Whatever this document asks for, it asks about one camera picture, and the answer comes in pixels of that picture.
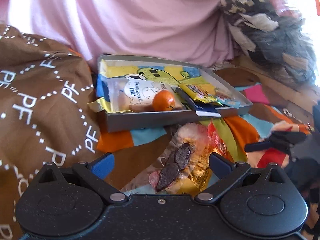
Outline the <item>red spicy strip snack pack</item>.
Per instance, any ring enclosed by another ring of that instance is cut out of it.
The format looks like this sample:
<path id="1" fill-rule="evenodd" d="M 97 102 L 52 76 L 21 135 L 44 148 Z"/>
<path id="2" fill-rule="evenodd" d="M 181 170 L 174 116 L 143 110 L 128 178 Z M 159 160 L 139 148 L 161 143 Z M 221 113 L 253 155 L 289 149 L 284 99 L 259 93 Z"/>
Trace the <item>red spicy strip snack pack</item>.
<path id="1" fill-rule="evenodd" d="M 213 124 L 213 120 L 207 126 L 207 150 L 211 153 L 217 153 L 230 162 L 234 162 L 232 155 L 230 154 L 225 142 L 220 138 L 216 127 Z"/>

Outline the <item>gold foil snack pack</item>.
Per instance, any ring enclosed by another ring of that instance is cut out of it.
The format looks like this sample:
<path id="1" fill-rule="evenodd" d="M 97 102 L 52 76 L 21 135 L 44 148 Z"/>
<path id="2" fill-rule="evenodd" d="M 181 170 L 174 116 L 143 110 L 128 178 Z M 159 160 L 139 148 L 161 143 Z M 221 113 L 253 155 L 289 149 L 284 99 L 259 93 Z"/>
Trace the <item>gold foil snack pack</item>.
<path id="1" fill-rule="evenodd" d="M 192 197 L 202 192 L 209 184 L 212 171 L 209 168 L 209 156 L 217 153 L 214 146 L 195 147 L 186 168 L 166 189 L 169 194 L 189 194 Z"/>

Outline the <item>dark jerky clear pack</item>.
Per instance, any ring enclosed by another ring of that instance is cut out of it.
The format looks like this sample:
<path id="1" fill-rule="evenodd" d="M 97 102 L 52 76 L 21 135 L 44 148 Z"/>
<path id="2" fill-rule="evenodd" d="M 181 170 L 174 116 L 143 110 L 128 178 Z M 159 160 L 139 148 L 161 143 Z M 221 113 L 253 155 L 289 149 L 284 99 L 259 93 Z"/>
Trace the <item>dark jerky clear pack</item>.
<path id="1" fill-rule="evenodd" d="M 166 149 L 144 171 L 127 183 L 121 192 L 133 194 L 169 194 L 166 189 L 189 163 L 195 147 L 207 146 L 207 127 L 201 124 L 181 126 Z"/>

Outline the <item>blue white snack tube pack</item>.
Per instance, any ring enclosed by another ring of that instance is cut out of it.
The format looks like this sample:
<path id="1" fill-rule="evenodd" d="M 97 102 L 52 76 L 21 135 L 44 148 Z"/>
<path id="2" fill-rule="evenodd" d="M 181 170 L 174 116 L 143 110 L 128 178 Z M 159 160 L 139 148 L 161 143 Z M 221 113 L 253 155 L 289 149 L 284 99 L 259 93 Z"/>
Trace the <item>blue white snack tube pack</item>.
<path id="1" fill-rule="evenodd" d="M 202 103 L 192 99 L 186 92 L 180 88 L 174 88 L 175 92 L 186 102 L 188 107 L 195 111 L 197 116 L 220 118 L 220 113 L 215 109 L 213 105 L 209 103 Z"/>

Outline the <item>yellow snack bar pack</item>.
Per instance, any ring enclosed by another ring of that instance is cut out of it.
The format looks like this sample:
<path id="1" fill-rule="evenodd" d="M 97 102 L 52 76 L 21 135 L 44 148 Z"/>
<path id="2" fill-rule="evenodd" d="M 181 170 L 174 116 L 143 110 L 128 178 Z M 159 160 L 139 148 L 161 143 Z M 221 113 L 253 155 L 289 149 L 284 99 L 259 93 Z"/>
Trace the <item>yellow snack bar pack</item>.
<path id="1" fill-rule="evenodd" d="M 179 87 L 194 101 L 202 103 L 217 102 L 216 87 L 211 84 L 180 84 Z"/>

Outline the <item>toast bread pack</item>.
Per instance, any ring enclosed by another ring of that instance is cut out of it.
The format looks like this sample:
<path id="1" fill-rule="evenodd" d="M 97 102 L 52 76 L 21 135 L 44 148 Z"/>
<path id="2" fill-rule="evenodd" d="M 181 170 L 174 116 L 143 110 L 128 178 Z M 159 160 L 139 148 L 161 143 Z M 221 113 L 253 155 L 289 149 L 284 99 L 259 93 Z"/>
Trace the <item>toast bread pack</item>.
<path id="1" fill-rule="evenodd" d="M 113 77 L 105 83 L 111 113 L 154 111 L 154 97 L 162 91 L 170 93 L 175 100 L 174 105 L 170 107 L 171 110 L 184 109 L 174 90 L 166 83 L 125 77 Z"/>

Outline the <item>orange mandarin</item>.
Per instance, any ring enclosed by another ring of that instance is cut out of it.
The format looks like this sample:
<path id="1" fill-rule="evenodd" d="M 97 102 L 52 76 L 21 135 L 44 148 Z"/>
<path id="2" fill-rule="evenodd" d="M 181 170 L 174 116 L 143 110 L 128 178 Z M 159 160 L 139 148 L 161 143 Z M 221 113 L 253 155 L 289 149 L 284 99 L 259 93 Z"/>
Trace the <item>orange mandarin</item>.
<path id="1" fill-rule="evenodd" d="M 161 90 L 153 98 L 152 107 L 155 111 L 172 111 L 175 108 L 175 97 L 171 92 Z"/>

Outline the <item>brown PF patterned blanket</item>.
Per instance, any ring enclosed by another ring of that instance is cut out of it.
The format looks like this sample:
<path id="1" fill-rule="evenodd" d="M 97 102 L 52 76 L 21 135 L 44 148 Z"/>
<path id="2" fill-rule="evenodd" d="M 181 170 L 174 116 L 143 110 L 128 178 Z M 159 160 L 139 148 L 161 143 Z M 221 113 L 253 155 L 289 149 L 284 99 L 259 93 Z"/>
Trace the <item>brown PF patterned blanket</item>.
<path id="1" fill-rule="evenodd" d="M 1 24 L 1 239 L 18 239 L 15 206 L 45 163 L 93 161 L 100 131 L 86 61 L 67 46 Z"/>

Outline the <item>grey box with cartoon drawing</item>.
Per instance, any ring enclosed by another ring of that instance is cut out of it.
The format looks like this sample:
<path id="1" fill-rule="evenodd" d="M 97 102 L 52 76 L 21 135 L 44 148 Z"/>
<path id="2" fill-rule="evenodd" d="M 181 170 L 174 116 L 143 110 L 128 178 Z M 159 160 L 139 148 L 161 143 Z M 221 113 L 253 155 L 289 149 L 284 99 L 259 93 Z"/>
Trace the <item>grey box with cartoon drawing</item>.
<path id="1" fill-rule="evenodd" d="M 107 130 L 186 124 L 248 113 L 252 103 L 210 69 L 155 57 L 102 55 L 97 99 Z"/>

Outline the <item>plastic bag of clothes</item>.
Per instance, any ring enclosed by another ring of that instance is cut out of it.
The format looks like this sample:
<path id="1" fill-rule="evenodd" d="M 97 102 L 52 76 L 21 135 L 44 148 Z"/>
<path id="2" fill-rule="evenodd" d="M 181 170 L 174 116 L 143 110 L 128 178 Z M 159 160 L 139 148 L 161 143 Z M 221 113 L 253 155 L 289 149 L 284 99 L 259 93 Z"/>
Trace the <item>plastic bag of clothes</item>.
<path id="1" fill-rule="evenodd" d="M 234 41 L 263 72 L 292 88 L 316 80 L 305 17 L 287 0 L 221 0 Z"/>

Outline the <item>pink hanging sheet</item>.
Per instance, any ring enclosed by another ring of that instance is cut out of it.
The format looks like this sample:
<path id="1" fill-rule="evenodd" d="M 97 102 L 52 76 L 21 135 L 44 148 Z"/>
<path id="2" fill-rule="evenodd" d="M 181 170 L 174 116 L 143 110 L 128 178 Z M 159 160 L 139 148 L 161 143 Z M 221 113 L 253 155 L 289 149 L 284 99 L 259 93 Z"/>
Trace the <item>pink hanging sheet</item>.
<path id="1" fill-rule="evenodd" d="M 144 55 L 209 67 L 234 57 L 220 0 L 1 0 L 1 21 L 79 52 Z"/>

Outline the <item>wooden bed frame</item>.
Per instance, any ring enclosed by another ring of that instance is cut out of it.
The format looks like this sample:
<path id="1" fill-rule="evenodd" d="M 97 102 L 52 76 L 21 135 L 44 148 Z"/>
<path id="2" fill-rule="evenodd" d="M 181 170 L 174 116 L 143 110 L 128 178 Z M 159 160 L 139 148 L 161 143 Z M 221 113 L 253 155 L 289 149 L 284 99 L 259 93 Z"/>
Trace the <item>wooden bed frame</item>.
<path id="1" fill-rule="evenodd" d="M 258 76 L 263 85 L 270 87 L 289 102 L 287 109 L 292 116 L 299 121 L 314 125 L 312 107 L 319 100 L 318 86 L 302 85 L 297 88 L 287 87 L 273 79 L 245 55 L 232 59 L 230 63 Z"/>

